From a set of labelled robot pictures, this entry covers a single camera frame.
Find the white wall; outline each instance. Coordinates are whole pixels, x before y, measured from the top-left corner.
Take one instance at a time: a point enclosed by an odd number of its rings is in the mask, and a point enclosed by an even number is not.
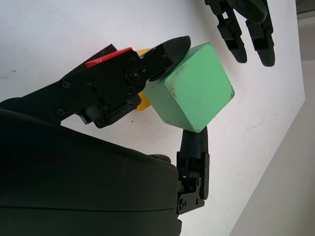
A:
[[[315,61],[302,69],[306,102],[230,236],[315,235]]]

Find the bolt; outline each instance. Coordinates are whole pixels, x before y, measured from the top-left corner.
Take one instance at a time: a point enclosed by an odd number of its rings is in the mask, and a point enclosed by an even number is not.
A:
[[[68,81],[63,81],[61,86],[64,88],[64,89],[69,89],[70,88],[70,83]]]
[[[140,74],[140,71],[138,69],[133,69],[131,72],[131,77],[134,79],[134,80],[139,80],[140,77],[141,77],[141,74]]]
[[[59,108],[56,110],[56,114],[57,114],[59,117],[64,117],[66,113],[67,113],[67,110],[66,110],[65,108],[62,108],[62,107],[59,107]]]
[[[93,80],[86,80],[85,86],[88,88],[94,88],[94,81]]]
[[[184,207],[184,205],[183,205],[183,199],[181,199],[181,200],[179,201],[179,210],[181,210],[183,207]]]

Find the white background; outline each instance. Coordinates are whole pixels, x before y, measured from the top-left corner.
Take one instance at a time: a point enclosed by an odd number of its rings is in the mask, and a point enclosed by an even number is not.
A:
[[[110,43],[138,50],[184,35],[193,46],[211,42],[236,94],[208,125],[206,205],[180,218],[183,236],[227,236],[305,99],[295,1],[270,0],[269,7],[272,68],[261,64],[241,16],[248,62],[237,63],[203,0],[1,0],[0,100],[59,80]],[[147,154],[166,154],[173,162],[180,146],[181,130],[164,124],[152,108],[101,130],[77,117],[63,125]]]

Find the black bracket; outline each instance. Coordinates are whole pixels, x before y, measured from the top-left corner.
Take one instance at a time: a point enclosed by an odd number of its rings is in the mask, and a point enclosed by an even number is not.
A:
[[[246,25],[250,32],[255,51],[257,51],[262,64],[270,67],[275,64],[275,44],[271,36],[274,29],[270,18],[267,0],[261,1],[264,3],[268,11],[266,19],[261,24],[247,20]]]
[[[85,124],[94,122],[103,128],[136,109],[141,102],[138,93],[146,81],[164,77],[185,57],[189,48],[189,36],[168,40],[142,57],[131,48],[118,53],[110,45],[61,81],[0,106],[54,124],[77,114]],[[87,66],[92,60],[100,62]]]
[[[183,131],[181,150],[177,152],[179,173],[177,213],[203,207],[209,193],[210,156],[207,127],[200,133]]]

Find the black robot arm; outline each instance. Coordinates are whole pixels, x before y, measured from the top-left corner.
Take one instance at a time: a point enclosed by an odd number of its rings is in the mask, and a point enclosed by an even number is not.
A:
[[[98,128],[141,102],[147,80],[163,78],[190,38],[139,57],[112,45],[60,81],[0,103],[0,234],[178,236],[178,215],[208,196],[208,135],[183,131],[177,167],[60,126],[72,114]]]

